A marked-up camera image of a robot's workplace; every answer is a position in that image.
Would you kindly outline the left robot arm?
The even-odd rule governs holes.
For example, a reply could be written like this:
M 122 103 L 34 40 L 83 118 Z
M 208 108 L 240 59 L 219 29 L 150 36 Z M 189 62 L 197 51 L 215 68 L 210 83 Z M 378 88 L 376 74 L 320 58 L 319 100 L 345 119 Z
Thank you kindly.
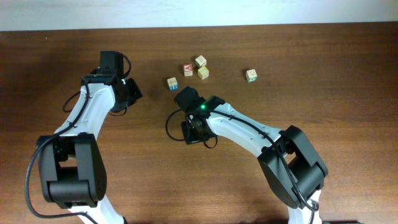
M 81 79 L 78 100 L 67 120 L 37 140 L 29 166 L 38 163 L 44 199 L 84 223 L 126 223 L 106 196 L 106 169 L 96 142 L 108 114 L 122 116 L 142 93 L 117 51 L 102 51 L 99 67 Z

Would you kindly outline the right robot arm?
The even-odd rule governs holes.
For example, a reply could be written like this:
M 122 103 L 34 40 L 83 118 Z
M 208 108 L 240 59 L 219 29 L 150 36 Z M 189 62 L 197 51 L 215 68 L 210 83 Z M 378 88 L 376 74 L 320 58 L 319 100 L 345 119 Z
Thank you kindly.
M 174 102 L 184 113 L 186 144 L 219 137 L 238 144 L 257 158 L 269 187 L 288 207 L 289 223 L 322 222 L 318 201 L 328 168 L 301 129 L 266 126 L 217 96 L 204 99 L 189 86 Z

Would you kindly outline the blue number left block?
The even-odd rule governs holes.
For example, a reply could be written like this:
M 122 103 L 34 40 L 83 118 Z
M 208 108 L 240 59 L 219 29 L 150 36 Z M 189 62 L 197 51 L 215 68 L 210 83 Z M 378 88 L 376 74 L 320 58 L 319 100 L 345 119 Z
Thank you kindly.
M 174 90 L 178 89 L 178 83 L 177 83 L 177 79 L 175 77 L 168 78 L 167 84 L 168 84 L 170 91 L 174 91 Z

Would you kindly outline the yellow top wooden block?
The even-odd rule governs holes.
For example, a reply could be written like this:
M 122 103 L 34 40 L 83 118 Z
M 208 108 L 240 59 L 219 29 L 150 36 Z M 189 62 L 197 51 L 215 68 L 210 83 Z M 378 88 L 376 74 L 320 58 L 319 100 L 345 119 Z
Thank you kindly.
M 200 68 L 198 69 L 198 76 L 199 76 L 202 80 L 208 78 L 208 77 L 209 77 L 209 74 L 210 74 L 210 72 L 209 72 L 209 70 L 208 70 L 205 66 L 202 66 L 202 67 L 200 67 Z

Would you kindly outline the red A wooden block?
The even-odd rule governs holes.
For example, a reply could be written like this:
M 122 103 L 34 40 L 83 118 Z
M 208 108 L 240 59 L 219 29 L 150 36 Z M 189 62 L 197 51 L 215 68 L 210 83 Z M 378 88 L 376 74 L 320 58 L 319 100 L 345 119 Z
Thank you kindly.
M 192 64 L 184 64 L 183 65 L 183 74 L 185 77 L 190 77 L 193 75 Z

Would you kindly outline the green letter wooden block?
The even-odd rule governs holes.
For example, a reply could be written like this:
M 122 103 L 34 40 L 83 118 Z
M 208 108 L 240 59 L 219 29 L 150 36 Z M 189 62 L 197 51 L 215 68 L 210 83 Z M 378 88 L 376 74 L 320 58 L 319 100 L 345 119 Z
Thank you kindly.
M 195 65 L 198 68 L 204 67 L 207 65 L 207 60 L 204 56 L 200 55 L 195 59 Z

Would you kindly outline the green far right block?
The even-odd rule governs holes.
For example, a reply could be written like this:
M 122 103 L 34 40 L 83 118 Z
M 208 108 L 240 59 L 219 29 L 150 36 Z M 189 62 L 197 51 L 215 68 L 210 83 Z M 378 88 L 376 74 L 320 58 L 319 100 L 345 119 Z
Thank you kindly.
M 248 82 L 254 82 L 257 80 L 257 72 L 255 69 L 247 70 L 245 76 Z

